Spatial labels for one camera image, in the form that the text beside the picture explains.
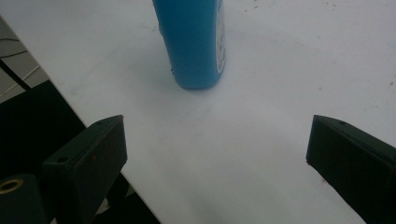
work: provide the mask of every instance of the bottle label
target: bottle label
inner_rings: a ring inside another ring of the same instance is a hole
[[[218,1],[217,8],[217,22],[216,22],[216,58],[218,64],[218,73],[221,73],[225,63],[225,48],[224,48],[224,13],[222,0]]]

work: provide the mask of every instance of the black plastic block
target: black plastic block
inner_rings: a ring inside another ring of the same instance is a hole
[[[367,223],[396,223],[396,148],[314,116],[306,159]]]
[[[95,122],[43,162],[62,223],[90,223],[127,161],[122,116]]]
[[[48,223],[34,175],[14,175],[0,180],[0,223]]]

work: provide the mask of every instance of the metal ring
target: metal ring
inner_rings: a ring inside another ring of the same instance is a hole
[[[0,184],[0,194],[7,194],[22,186],[22,179],[10,179]]]

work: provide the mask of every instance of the screw hole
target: screw hole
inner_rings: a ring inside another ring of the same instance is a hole
[[[59,158],[59,159],[57,160],[57,162],[62,163],[62,162],[67,161],[68,159],[69,159],[69,158],[67,158],[67,157],[61,157],[61,158]]]
[[[22,179],[8,180],[0,185],[0,194],[9,193],[15,189],[18,189],[23,183]]]

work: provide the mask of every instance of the gray floor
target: gray floor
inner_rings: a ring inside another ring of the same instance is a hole
[[[0,17],[0,39],[3,38],[18,39]],[[0,41],[0,57],[25,50],[26,48],[22,42]],[[2,60],[30,87],[34,87],[49,79],[29,52]],[[22,92],[24,92],[23,88],[0,69],[0,104]]]

